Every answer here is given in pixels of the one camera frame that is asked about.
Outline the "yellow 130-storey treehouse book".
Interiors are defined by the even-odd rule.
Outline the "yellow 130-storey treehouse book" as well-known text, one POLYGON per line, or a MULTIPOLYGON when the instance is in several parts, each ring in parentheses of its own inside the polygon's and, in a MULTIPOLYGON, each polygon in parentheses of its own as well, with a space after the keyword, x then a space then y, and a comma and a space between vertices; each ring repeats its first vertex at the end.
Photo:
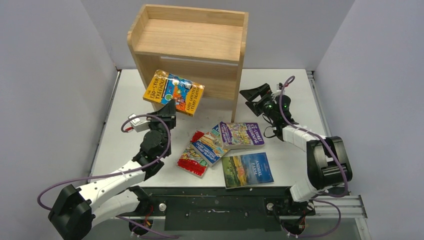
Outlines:
POLYGON ((162 105, 174 100, 178 112, 193 116, 204 90, 205 86, 202 84, 158 69, 147 86, 143 99, 162 105))

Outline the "purple 52-storey treehouse book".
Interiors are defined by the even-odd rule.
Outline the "purple 52-storey treehouse book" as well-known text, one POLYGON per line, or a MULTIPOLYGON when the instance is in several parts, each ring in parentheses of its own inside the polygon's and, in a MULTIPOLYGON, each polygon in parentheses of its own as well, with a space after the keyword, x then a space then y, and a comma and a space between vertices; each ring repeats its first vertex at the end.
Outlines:
POLYGON ((227 150, 255 149, 265 144, 257 122, 223 122, 218 124, 221 146, 227 150))

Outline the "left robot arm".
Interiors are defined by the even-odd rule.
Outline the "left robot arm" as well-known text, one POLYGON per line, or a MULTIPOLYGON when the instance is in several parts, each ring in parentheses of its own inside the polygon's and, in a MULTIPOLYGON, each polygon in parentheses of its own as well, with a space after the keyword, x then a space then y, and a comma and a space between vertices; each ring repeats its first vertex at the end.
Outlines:
POLYGON ((139 183, 154 176, 163 166, 162 159, 171 154, 171 129, 176 126, 176 102, 170 100, 161 109, 131 115, 121 131, 130 124, 132 130, 145 132, 138 153, 117 170, 98 176, 78 187, 72 180, 63 181, 48 214, 48 220, 64 240, 81 240, 95 225, 124 213, 144 215, 149 201, 142 196, 139 183))

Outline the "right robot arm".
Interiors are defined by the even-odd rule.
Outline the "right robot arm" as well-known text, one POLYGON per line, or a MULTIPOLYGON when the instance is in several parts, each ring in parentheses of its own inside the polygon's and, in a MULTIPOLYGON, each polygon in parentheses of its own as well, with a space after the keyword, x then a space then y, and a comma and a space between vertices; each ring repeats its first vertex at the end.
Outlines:
POLYGON ((338 136, 320 135, 297 123, 290 112, 291 98, 284 93, 283 84, 279 87, 278 91, 272 92, 270 85, 265 83, 239 93, 256 116, 263 116, 270 123, 279 140, 306 154, 306 178, 291 186, 290 196, 282 201, 284 211, 294 215, 302 209, 303 202, 326 194, 332 187, 344 185, 338 197, 347 195, 353 171, 343 140, 338 136))

